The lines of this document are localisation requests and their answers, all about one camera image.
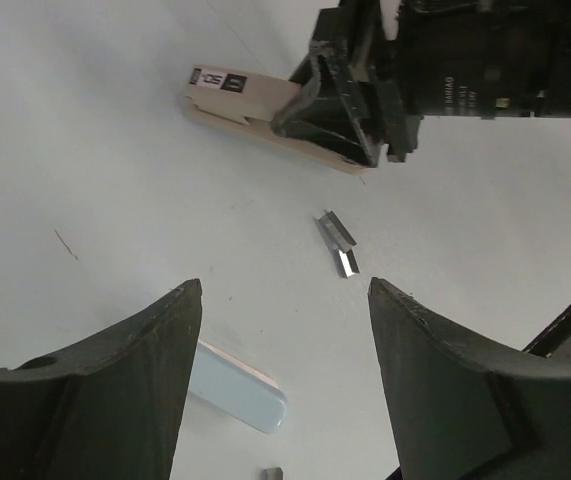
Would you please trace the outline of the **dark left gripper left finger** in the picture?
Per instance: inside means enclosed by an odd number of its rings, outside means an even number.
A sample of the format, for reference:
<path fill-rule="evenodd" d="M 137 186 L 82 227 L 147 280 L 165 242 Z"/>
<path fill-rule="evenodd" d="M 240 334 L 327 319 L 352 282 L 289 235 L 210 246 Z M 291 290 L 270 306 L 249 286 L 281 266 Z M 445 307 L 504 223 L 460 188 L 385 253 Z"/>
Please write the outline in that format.
<path fill-rule="evenodd" d="M 0 479 L 167 479 L 202 320 L 184 282 L 142 311 L 0 368 Z"/>

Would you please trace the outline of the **small staple strip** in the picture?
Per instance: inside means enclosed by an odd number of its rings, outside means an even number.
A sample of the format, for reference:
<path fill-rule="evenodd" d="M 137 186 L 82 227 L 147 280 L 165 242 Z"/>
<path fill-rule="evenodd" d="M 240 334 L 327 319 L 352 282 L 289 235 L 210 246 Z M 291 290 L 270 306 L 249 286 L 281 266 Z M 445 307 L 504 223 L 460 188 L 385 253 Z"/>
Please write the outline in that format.
<path fill-rule="evenodd" d="M 284 471 L 281 467 L 263 469 L 259 476 L 260 480 L 284 480 Z"/>

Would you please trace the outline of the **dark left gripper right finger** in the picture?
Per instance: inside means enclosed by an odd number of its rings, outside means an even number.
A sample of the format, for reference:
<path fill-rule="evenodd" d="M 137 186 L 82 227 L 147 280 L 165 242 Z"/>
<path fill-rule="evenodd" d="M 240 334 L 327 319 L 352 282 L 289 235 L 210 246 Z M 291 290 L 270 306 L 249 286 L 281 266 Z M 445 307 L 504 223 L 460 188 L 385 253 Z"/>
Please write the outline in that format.
<path fill-rule="evenodd" d="M 375 278 L 396 479 L 571 479 L 571 364 L 516 350 Z"/>

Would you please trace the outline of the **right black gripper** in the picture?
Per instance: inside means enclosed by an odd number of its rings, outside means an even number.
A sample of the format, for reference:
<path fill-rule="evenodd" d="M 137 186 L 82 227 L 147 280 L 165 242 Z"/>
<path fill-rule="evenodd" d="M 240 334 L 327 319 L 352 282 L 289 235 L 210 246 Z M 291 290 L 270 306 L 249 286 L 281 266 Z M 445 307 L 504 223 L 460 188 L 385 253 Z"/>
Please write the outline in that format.
<path fill-rule="evenodd" d="M 425 117 L 571 118 L 571 1 L 377 1 L 320 12 L 312 39 L 345 42 L 345 135 L 285 136 L 374 168 L 403 161 Z"/>

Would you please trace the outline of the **beige black stapler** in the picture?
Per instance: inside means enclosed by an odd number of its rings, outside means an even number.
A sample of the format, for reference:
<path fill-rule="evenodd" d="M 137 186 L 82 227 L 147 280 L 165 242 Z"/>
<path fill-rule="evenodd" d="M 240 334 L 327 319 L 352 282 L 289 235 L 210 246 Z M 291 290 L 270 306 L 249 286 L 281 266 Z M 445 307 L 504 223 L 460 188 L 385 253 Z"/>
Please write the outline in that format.
<path fill-rule="evenodd" d="M 286 150 L 335 170 L 360 175 L 366 168 L 313 143 L 276 135 L 270 126 L 300 86 L 246 71 L 195 64 L 183 95 L 192 119 L 219 130 Z"/>

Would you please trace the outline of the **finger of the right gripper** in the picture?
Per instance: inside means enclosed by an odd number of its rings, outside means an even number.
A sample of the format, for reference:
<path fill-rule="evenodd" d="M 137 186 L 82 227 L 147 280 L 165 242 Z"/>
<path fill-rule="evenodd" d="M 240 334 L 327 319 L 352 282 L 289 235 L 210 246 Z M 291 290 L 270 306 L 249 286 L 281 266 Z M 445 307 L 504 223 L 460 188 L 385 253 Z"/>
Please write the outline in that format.
<path fill-rule="evenodd" d="M 345 135 L 345 42 L 312 39 L 290 77 L 300 89 L 277 111 L 270 127 L 278 136 Z"/>

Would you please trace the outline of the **staple strip pieces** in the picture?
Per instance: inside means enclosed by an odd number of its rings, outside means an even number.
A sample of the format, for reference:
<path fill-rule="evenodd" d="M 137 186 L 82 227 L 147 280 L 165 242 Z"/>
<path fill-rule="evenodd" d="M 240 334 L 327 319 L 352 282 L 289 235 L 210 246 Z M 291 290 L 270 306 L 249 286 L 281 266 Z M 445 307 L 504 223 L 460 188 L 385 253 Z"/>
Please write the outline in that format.
<path fill-rule="evenodd" d="M 326 243 L 341 278 L 347 279 L 360 273 L 354 248 L 356 240 L 333 211 L 325 211 L 315 223 Z"/>

